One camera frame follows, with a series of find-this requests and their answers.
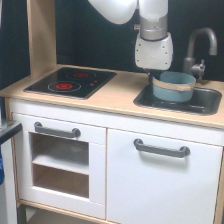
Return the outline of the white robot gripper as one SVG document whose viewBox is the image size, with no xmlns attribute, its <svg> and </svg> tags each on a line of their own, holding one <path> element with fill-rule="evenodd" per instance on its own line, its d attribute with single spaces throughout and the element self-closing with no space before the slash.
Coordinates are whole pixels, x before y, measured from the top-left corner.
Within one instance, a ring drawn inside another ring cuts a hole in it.
<svg viewBox="0 0 224 224">
<path fill-rule="evenodd" d="M 154 70 L 168 70 L 173 60 L 173 42 L 171 34 L 158 41 L 143 40 L 137 35 L 135 44 L 135 63 L 147 71 L 149 84 L 155 74 Z"/>
</svg>

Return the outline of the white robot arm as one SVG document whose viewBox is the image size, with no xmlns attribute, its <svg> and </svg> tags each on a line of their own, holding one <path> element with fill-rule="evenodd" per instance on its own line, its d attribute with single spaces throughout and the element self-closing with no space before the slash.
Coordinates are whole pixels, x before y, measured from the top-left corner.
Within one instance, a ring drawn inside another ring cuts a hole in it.
<svg viewBox="0 0 224 224">
<path fill-rule="evenodd" d="M 166 71 L 173 60 L 173 42 L 168 32 L 168 0 L 88 0 L 113 24 L 127 23 L 139 12 L 135 63 L 147 73 Z"/>
</svg>

